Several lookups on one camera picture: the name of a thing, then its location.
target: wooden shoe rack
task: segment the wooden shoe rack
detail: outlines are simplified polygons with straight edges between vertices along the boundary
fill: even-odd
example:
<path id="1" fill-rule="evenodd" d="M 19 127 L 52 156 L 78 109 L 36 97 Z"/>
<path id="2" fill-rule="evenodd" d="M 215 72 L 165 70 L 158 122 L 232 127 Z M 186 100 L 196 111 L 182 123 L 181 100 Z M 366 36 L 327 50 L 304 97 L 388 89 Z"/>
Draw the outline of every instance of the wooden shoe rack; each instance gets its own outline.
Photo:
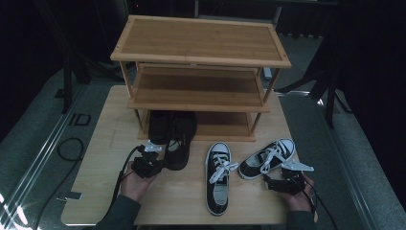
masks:
<path id="1" fill-rule="evenodd" d="M 128 17 L 111 59 L 122 67 L 142 139 L 150 110 L 188 110 L 197 118 L 193 140 L 255 141 L 273 85 L 291 66 L 270 24 L 139 15 Z M 276 68 L 265 92 L 263 67 Z"/>

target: white shoelace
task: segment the white shoelace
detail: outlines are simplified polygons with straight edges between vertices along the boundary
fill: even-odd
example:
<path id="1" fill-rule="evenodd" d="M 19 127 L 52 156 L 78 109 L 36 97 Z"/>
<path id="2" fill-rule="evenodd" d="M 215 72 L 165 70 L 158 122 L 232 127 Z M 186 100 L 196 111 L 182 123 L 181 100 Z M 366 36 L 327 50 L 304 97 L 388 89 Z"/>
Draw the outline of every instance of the white shoelace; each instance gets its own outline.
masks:
<path id="1" fill-rule="evenodd" d="M 263 163 L 263 165 L 259 169 L 261 173 L 263 173 L 263 174 L 268 174 L 269 173 L 269 171 L 271 170 L 270 163 L 271 163 L 272 159 L 274 158 L 274 156 L 278 157 L 278 159 L 280 159 L 282 162 L 286 161 L 282 157 L 281 146 L 283 146 L 283 145 L 281 145 L 279 143 L 279 141 L 277 141 L 275 148 L 266 149 L 266 153 L 268 155 L 266 156 L 265 162 Z"/>
<path id="2" fill-rule="evenodd" d="M 214 184 L 220 178 L 222 179 L 224 176 L 229 175 L 230 171 L 234 171 L 238 168 L 238 163 L 231 164 L 230 161 L 227 161 L 226 154 L 215 154 L 213 156 L 214 164 L 218 165 L 215 167 L 215 172 L 213 173 L 212 177 L 210 178 L 209 182 Z"/>

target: canvas sneaker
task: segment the canvas sneaker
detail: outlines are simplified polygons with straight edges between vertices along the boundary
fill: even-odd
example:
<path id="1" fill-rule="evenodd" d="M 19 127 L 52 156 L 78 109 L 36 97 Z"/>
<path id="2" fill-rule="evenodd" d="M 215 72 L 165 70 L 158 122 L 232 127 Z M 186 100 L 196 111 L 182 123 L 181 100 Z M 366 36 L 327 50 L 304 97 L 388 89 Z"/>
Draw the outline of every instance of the canvas sneaker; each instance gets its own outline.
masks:
<path id="1" fill-rule="evenodd" d="M 186 167 L 196 130 L 197 121 L 194 112 L 173 113 L 164 157 L 167 169 L 180 171 Z"/>
<path id="2" fill-rule="evenodd" d="M 238 167 L 238 163 L 230 162 L 229 147 L 224 143 L 214 143 L 206 157 L 207 208 L 214 216 L 223 215 L 228 206 L 230 171 Z"/>
<path id="3" fill-rule="evenodd" d="M 246 160 L 238 168 L 238 174 L 243 179 L 255 179 L 262 174 L 281 166 L 289 161 L 295 152 L 295 144 L 290 139 L 278 139 L 261 149 Z"/>

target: black shoe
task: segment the black shoe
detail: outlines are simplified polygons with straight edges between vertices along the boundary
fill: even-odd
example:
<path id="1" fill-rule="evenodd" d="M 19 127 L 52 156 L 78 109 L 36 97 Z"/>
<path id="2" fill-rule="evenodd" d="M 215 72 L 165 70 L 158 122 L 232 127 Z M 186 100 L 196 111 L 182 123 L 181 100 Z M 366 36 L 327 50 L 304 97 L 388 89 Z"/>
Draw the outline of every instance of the black shoe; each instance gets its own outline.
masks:
<path id="1" fill-rule="evenodd" d="M 207 208 L 214 216 L 221 216 L 228 206 L 229 174 L 238 167 L 230 164 L 231 153 L 224 143 L 215 143 L 206 158 Z"/>
<path id="2" fill-rule="evenodd" d="M 292 140 L 278 139 L 244 160 L 239 165 L 238 173 L 243 179 L 255 179 L 289 161 L 294 152 L 295 143 Z"/>
<path id="3" fill-rule="evenodd" d="M 169 170 L 179 171 L 186 167 L 191 141 L 196 130 L 197 121 L 194 112 L 176 111 L 173 113 L 165 148 L 166 167 Z"/>
<path id="4" fill-rule="evenodd" d="M 167 142 L 171 111 L 151 110 L 149 112 L 148 139 L 155 145 Z"/>

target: floor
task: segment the floor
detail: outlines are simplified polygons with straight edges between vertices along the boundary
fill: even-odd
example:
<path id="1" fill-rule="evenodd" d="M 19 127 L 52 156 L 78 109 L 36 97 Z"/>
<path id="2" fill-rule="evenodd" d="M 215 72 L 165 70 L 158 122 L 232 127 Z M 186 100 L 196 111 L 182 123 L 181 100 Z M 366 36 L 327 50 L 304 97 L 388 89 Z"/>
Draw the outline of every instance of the floor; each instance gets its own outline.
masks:
<path id="1" fill-rule="evenodd" d="M 321 39 L 281 36 L 281 41 L 293 67 L 282 71 L 275 88 L 303 76 Z M 85 154 L 109 88 L 124 83 L 96 75 L 89 85 L 74 82 L 74 104 L 61 115 L 63 100 L 54 95 L 63 87 L 62 73 L 48 80 L 0 145 L 0 202 L 3 205 L 0 229 L 17 226 L 20 229 L 83 229 L 83 226 L 70 227 L 60 221 L 64 198 L 75 180 L 80 165 L 77 159 Z M 312 83 L 280 95 L 280 100 L 301 160 L 315 168 L 310 177 L 316 182 L 338 229 L 403 228 L 406 225 L 404 210 L 356 119 L 335 105 L 335 129 L 329 128 L 324 120 L 323 102 L 311 100 L 306 94 Z M 70 138 L 80 139 L 83 149 L 77 139 L 68 140 Z M 322 205 L 317 212 L 318 228 L 332 229 Z M 210 227 L 284 229 L 284 225 Z M 168 226 L 143 228 L 169 229 Z"/>

